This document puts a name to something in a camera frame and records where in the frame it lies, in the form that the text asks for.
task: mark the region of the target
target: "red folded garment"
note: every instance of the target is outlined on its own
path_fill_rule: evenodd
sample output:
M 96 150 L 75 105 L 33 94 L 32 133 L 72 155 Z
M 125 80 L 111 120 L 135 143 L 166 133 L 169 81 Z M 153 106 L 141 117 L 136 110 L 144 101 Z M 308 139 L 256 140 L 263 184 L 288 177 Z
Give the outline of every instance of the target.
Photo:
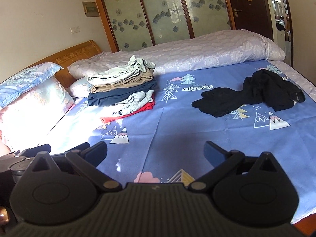
M 119 117 L 111 117 L 111 118 L 104 118 L 104 117 L 102 117 L 102 118 L 100 118 L 100 119 L 101 119 L 101 122 L 102 122 L 103 124 L 105 124 L 105 123 L 109 123 L 109 122 L 114 121 L 114 120 L 117 120 L 117 119 L 122 119 L 122 118 L 129 117 L 129 116 L 134 115 L 134 114 L 136 114 L 136 113 L 138 113 L 138 112 L 142 112 L 142 111 L 146 111 L 146 110 L 151 110 L 151 109 L 154 107 L 154 105 L 155 105 L 154 96 L 152 96 L 151 98 L 153 99 L 152 102 L 146 103 L 146 104 L 145 104 L 144 106 L 142 106 L 139 110 L 134 111 L 134 112 L 131 113 L 131 114 L 127 114 L 127 115 L 119 116 Z

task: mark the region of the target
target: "wardrobe sliding door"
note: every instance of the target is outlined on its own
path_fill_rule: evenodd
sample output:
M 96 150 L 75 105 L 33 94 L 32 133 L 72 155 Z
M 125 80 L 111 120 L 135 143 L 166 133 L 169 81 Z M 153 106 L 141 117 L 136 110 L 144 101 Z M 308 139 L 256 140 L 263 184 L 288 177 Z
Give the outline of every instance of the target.
M 181 0 L 143 0 L 156 44 L 190 39 Z
M 230 29 L 225 0 L 185 0 L 195 37 Z
M 136 51 L 152 46 L 140 0 L 104 0 L 120 51 Z

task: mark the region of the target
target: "brown folded garment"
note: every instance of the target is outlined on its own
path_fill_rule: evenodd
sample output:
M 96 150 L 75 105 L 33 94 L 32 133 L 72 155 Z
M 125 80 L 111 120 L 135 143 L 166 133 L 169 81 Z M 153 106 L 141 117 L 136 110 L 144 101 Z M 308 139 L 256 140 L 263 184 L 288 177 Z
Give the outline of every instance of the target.
M 93 86 L 91 89 L 91 93 L 108 92 L 117 88 L 135 87 L 143 83 L 146 83 L 152 80 L 153 78 L 154 78 L 154 70 L 147 69 L 146 72 L 141 72 L 138 76 L 124 79 L 120 81 L 119 83 Z

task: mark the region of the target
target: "dark brown door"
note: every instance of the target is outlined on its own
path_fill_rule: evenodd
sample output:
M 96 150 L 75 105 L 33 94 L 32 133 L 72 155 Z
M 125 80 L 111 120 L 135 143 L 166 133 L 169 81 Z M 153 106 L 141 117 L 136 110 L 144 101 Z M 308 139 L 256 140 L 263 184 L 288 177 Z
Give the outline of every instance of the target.
M 247 29 L 273 40 L 268 0 L 230 0 L 236 29 Z

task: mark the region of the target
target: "wooden headboard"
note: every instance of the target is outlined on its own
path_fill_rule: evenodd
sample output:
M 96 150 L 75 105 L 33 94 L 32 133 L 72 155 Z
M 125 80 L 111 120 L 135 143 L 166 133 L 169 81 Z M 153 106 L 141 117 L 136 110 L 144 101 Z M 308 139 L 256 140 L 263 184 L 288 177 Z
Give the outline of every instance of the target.
M 53 62 L 62 66 L 64 70 L 59 70 L 55 74 L 55 77 L 63 87 L 67 88 L 76 81 L 76 79 L 70 75 L 67 67 L 78 60 L 89 59 L 100 52 L 101 50 L 95 41 L 90 40 L 50 55 L 36 63 L 33 63 L 28 66 L 28 68 L 45 62 Z

